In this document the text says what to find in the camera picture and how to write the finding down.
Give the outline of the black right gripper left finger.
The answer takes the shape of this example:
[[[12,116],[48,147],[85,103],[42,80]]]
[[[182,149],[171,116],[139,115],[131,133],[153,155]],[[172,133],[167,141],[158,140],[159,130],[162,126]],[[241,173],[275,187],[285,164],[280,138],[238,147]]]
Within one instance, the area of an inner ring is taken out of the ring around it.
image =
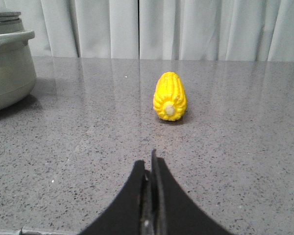
[[[139,235],[144,176],[144,162],[136,161],[129,178],[113,202],[81,234]]]

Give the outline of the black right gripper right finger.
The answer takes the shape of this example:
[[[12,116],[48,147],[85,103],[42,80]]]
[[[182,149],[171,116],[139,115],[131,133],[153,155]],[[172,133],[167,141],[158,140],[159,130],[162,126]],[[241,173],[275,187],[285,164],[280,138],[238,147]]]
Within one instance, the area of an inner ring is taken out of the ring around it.
[[[181,188],[165,160],[151,152],[151,188],[157,235],[231,234],[203,212]]]

